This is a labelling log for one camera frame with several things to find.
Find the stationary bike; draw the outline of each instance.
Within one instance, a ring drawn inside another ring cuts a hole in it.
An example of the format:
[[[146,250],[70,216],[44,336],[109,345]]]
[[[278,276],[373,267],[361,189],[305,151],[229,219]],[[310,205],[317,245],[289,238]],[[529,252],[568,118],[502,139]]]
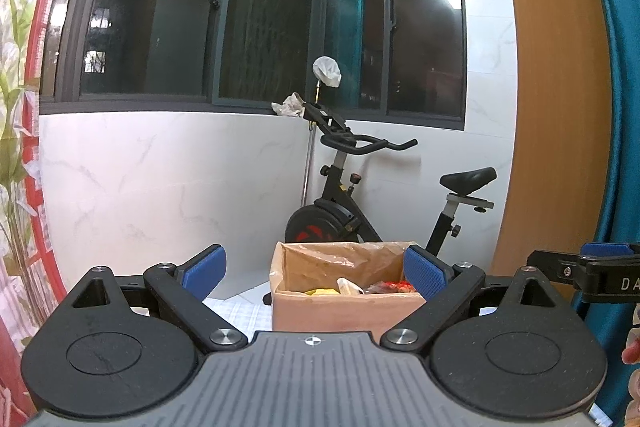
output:
[[[285,242],[381,242],[382,239],[352,197],[355,186],[360,183],[362,177],[354,172],[350,176],[351,185],[342,185],[344,163],[349,154],[364,155],[381,149],[403,151],[418,145],[418,140],[395,144],[373,136],[353,134],[344,118],[319,104],[305,103],[304,117],[315,122],[322,132],[321,143],[337,152],[333,164],[324,165],[320,169],[320,174],[326,177],[322,197],[292,214],[287,223]],[[358,147],[358,142],[368,144]],[[494,207],[491,201],[473,198],[469,194],[492,182],[496,177],[495,169],[488,167],[446,174],[440,178],[440,184],[451,190],[451,193],[447,195],[447,203],[427,243],[426,250],[429,253],[439,254],[448,233],[451,233],[452,237],[460,233],[460,225],[453,226],[459,204],[470,204],[476,212],[486,212],[488,208]]]

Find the white marble wall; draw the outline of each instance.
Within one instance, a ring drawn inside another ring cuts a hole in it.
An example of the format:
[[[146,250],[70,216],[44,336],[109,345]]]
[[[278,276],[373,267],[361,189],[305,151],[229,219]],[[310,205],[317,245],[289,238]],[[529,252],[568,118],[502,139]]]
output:
[[[42,184],[66,287],[98,264],[141,273],[212,243],[228,255],[215,296],[262,283],[300,204],[306,130],[246,114],[41,116]]]
[[[447,189],[440,176],[486,166],[498,179],[477,192],[495,202],[494,210],[478,214],[461,207],[456,222],[460,235],[448,238],[442,250],[447,262],[472,261],[489,268],[507,196],[516,123],[517,56],[512,0],[465,0],[467,38],[467,100],[464,131],[398,124],[351,121],[355,132],[395,142],[417,138],[406,152],[350,156],[345,171],[359,172],[363,182],[354,197],[385,240],[427,242],[444,206]],[[312,196],[321,193],[318,174],[334,152],[316,145]]]

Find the floral curtain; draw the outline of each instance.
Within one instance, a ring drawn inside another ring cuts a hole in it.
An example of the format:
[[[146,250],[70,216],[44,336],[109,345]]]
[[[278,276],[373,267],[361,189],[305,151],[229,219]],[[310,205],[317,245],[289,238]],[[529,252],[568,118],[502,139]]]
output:
[[[20,356],[64,298],[47,233],[38,158],[38,88],[51,0],[0,0],[0,427],[34,407]]]

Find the gray ribbed plate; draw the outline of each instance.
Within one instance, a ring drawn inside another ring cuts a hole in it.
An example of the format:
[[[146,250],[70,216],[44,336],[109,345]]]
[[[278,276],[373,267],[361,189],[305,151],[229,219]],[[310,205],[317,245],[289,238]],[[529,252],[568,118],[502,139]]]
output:
[[[545,427],[593,427],[585,414]],[[80,427],[44,412],[30,427]],[[259,333],[241,351],[210,355],[166,403],[104,427],[506,427],[431,382],[420,360],[373,344],[367,333]]]

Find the window frame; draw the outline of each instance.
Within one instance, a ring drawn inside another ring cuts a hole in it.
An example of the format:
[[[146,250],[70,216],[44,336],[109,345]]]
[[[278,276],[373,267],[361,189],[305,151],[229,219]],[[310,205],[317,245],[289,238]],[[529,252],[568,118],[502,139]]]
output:
[[[466,113],[466,78],[467,78],[467,42],[466,42],[466,7],[465,0],[462,0],[462,99],[460,107],[460,117],[430,114],[426,112],[398,111],[388,109],[388,90],[391,60],[391,35],[393,31],[393,0],[385,0],[383,28],[383,58],[382,58],[382,86],[380,92],[379,109],[359,109],[340,108],[340,115],[346,120],[377,121],[383,123],[400,123],[407,125],[418,125],[423,127],[435,127],[452,130],[465,129]],[[322,12],[323,22],[326,20],[326,4]],[[324,42],[325,28],[322,28],[322,42]]]
[[[59,58],[56,67],[53,96],[40,96],[41,114],[65,114],[79,112],[118,111],[183,111],[183,112],[231,112],[247,114],[273,114],[270,102],[256,102],[219,97],[222,49],[228,1],[220,0],[214,15],[212,37],[207,39],[203,83],[205,94],[144,94],[144,93],[100,93],[81,94],[81,70],[84,68],[84,41],[92,16],[94,0],[68,0],[66,18],[60,37]],[[311,0],[306,68],[305,100],[313,101],[316,78],[312,63],[324,54],[327,0]],[[463,36],[463,96],[461,117],[448,117],[422,112],[388,110],[388,86],[390,74],[390,50],[392,39],[392,3],[384,0],[383,62],[381,78],[381,101],[379,109],[347,109],[340,113],[347,120],[379,121],[435,128],[463,130],[466,108],[467,42],[466,8],[462,0]]]

